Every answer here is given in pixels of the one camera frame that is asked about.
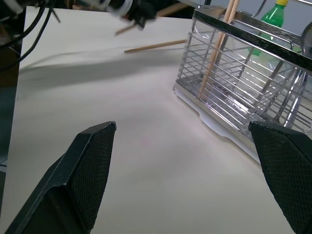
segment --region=plastic bottle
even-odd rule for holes
[[[281,28],[284,23],[284,8],[287,6],[287,3],[288,0],[277,0],[275,6],[268,13],[266,13],[261,18],[261,20]],[[262,34],[261,37],[264,39],[273,40],[273,38],[268,34]],[[261,51],[258,49],[253,50],[253,55],[259,56],[260,53]]]

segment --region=wooden stick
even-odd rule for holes
[[[169,46],[169,45],[182,44],[185,42],[186,40],[174,40],[174,41],[169,41],[169,42],[155,44],[155,45],[143,46],[143,47],[139,47],[139,48],[132,49],[132,50],[126,50],[124,53],[126,54],[135,53],[135,52],[142,51],[142,50],[149,50],[149,49],[154,49],[154,48],[159,48],[159,47],[164,47],[164,46]]]
[[[160,11],[157,12],[157,16],[156,17],[164,17],[164,16],[169,16],[175,12],[178,12],[186,7],[188,7],[189,5],[185,4],[185,3],[182,3],[182,2],[178,2],[174,5],[171,5],[165,9],[162,9]],[[124,27],[120,30],[118,30],[116,33],[115,33],[115,36],[118,36],[124,32],[127,32],[133,28],[135,28],[137,25],[134,24],[134,25],[130,25],[130,26],[127,26],[127,27]]]
[[[225,15],[224,15],[223,22],[231,23],[233,21],[235,14],[236,14],[238,4],[239,4],[239,0],[230,0],[228,8],[227,8]],[[204,98],[203,92],[205,91],[205,87],[207,85],[207,82],[208,81],[209,81],[209,83],[212,82],[211,79],[209,79],[209,77],[210,77],[211,72],[215,66],[214,65],[215,60],[219,54],[218,50],[220,50],[222,43],[224,41],[224,38],[225,38],[225,34],[222,32],[219,32],[218,40],[214,44],[214,46],[217,50],[214,49],[211,56],[210,56],[209,63],[207,65],[207,70],[206,70],[205,75],[203,77],[203,80],[201,82],[201,87],[199,89],[199,94],[197,96],[198,98]]]

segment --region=metal wire basket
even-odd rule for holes
[[[174,89],[254,151],[250,121],[309,134],[312,60],[301,54],[300,36],[245,12],[228,24],[224,13],[213,6],[195,11]],[[217,49],[219,32],[225,37]],[[213,50],[218,56],[209,66]]]

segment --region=metal handle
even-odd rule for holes
[[[208,16],[217,18],[223,16],[225,10],[226,9],[222,7],[205,6],[205,8],[201,8],[199,11]],[[300,45],[301,43],[301,38],[299,35],[294,34],[292,32],[288,32],[285,29],[272,26],[266,22],[260,21],[241,12],[237,12],[235,14],[234,21],[240,24],[244,24],[245,26],[254,29],[256,31],[267,33],[275,38],[284,40],[289,44],[293,43],[295,45]]]
[[[246,11],[239,11],[239,12],[244,13],[244,14],[246,14],[246,15],[249,15],[249,16],[251,16],[251,17],[256,17],[257,15],[260,14],[260,12],[262,11],[262,9],[263,9],[263,7],[264,7],[264,5],[265,5],[266,2],[267,2],[267,0],[263,0],[263,2],[262,2],[262,4],[261,4],[260,8],[258,9],[258,11],[257,11],[255,14],[251,14],[251,13],[246,12]]]
[[[312,2],[310,2],[310,1],[304,1],[304,0],[293,0],[293,1],[297,1],[299,3],[305,4],[308,6],[312,6]]]
[[[208,16],[200,10],[195,10],[194,18],[225,34],[230,35],[239,41],[242,41],[245,44],[256,47],[276,58],[287,61],[288,63],[297,66],[308,73],[312,73],[312,59],[309,59],[306,56],[300,55],[290,49],[284,48],[255,34],[237,28],[232,24],[228,24],[219,19]]]

